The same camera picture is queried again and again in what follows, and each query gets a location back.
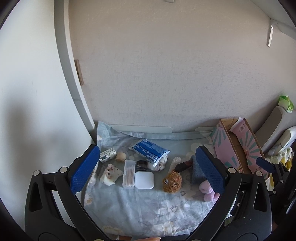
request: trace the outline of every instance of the brown plush toy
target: brown plush toy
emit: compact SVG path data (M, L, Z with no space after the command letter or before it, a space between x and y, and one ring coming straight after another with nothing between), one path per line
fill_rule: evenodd
M175 193L180 190L182 177L180 173L171 171L165 179L163 179L163 190L168 193Z
M180 172L191 167L193 161L186 161L176 165L175 169L172 170L166 177L163 179L163 190L168 193L175 193L180 190L182 184L182 177Z

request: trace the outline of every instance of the purple plush toy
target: purple plush toy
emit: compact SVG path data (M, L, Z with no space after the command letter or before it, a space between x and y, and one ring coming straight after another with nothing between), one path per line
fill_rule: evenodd
M209 184L208 180L205 180L200 184L200 191L204 193L204 201L205 202L216 202L220 197L219 193L215 193Z

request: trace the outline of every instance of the floral bedsheet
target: floral bedsheet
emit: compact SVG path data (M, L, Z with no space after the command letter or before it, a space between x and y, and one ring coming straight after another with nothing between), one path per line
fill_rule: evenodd
M101 151L114 147L128 153L128 159L143 159L128 147L139 138L147 138L171 152L164 170L154 172L154 188L124 189L122 177L114 185L99 182L104 169L112 163L123 170L124 165L115 160L99 163L88 183L84 208L94 222L108 234L139 237L159 237L189 234L205 218L214 203L203 201L198 185L191 185L190 169L181 173L182 187L175 194L162 190L162 179L167 175L174 157L188 160L200 145L205 145L215 156L211 131L183 133L122 133L100 122L98 146Z

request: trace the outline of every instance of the yellow fabric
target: yellow fabric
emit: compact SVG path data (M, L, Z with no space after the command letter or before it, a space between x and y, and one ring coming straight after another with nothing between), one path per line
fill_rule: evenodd
M285 165L285 167L290 171L292 167L292 159L293 159L294 153L291 147L286 148L285 150L281 151L276 156L269 156L265 159L269 161L270 163L279 164L280 162ZM272 178L272 174L270 174L270 178L268 178L265 181L267 185L268 191L272 191L274 189L274 181Z

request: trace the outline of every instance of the clear plastic box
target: clear plastic box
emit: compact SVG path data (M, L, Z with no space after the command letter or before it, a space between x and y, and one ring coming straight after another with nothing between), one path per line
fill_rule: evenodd
M122 180L123 188L133 189L135 184L135 169L136 169L135 161L133 160L125 161L124 170L123 170L123 180Z

